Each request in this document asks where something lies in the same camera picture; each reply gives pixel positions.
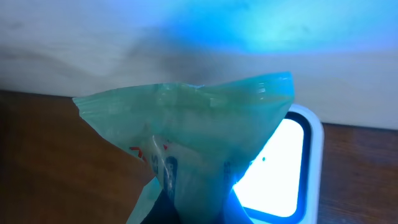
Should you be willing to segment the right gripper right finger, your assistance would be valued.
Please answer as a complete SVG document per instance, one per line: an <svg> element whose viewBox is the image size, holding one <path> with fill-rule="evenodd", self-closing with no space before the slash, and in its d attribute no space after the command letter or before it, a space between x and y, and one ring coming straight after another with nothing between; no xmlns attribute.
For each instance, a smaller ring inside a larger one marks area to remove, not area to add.
<svg viewBox="0 0 398 224"><path fill-rule="evenodd" d="M224 224L253 224L239 202L234 190L231 190L223 207Z"/></svg>

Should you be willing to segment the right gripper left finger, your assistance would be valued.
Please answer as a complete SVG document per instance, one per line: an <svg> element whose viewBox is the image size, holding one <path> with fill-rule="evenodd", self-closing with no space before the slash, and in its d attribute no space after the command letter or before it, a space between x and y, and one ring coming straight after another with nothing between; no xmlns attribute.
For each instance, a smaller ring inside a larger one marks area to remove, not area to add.
<svg viewBox="0 0 398 224"><path fill-rule="evenodd" d="M146 216L146 224L180 224L179 215L163 190Z"/></svg>

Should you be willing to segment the mint green snack packet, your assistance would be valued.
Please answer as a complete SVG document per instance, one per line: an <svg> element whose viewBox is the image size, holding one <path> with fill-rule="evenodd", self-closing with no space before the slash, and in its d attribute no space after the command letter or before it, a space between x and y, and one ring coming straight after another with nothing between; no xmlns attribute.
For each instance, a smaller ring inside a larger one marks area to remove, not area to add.
<svg viewBox="0 0 398 224"><path fill-rule="evenodd" d="M290 73L212 86L160 83L74 98L103 139L151 166L182 223L223 222L228 195L285 118ZM158 197L142 194L139 222Z"/></svg>

